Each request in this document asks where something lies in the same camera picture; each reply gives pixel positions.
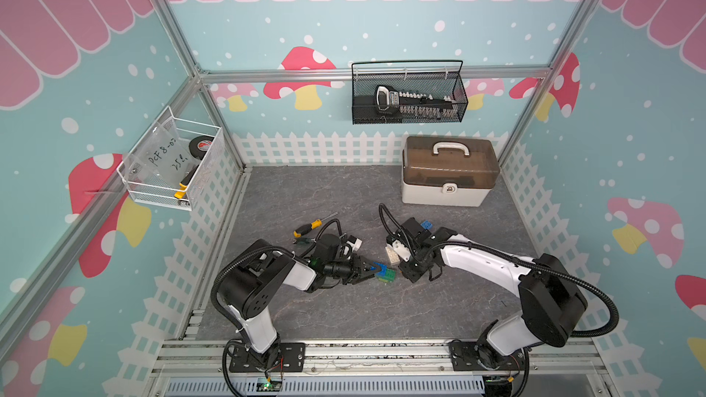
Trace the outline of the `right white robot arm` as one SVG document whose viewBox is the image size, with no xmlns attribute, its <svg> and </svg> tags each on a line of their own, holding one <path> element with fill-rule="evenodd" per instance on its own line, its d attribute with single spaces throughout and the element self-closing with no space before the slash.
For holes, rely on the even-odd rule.
<svg viewBox="0 0 706 397">
<path fill-rule="evenodd" d="M 562 263 L 551 255 L 518 257 L 441 228 L 412 238 L 389 235 L 386 248 L 400 258 L 399 268 L 412 282 L 434 266 L 457 268 L 489 280 L 520 299 L 520 311 L 491 323 L 472 352 L 484 369 L 494 371 L 524 348 L 564 347 L 588 301 L 575 283 L 561 276 Z"/>
</svg>

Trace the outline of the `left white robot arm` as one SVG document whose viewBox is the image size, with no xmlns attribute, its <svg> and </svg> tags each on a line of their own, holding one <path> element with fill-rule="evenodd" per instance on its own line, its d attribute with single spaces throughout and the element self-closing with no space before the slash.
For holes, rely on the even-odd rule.
<svg viewBox="0 0 706 397">
<path fill-rule="evenodd" d="M 355 285 L 387 274 L 386 266 L 358 254 L 360 245 L 354 236 L 324 235 L 309 252 L 297 255 L 259 239 L 218 273 L 211 304 L 236 327 L 246 348 L 270 354 L 279 345 L 279 333 L 268 305 L 281 286 L 311 293 L 329 279 Z"/>
</svg>

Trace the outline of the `dark green lego brick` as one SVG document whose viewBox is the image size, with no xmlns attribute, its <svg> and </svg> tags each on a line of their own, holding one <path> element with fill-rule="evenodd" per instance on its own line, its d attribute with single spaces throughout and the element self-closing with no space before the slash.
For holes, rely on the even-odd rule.
<svg viewBox="0 0 706 397">
<path fill-rule="evenodd" d="M 384 283 L 392 283 L 395 281 L 396 272 L 389 268 L 382 268 L 379 272 L 375 274 L 375 277 L 377 277 L 379 281 L 382 281 Z"/>
</svg>

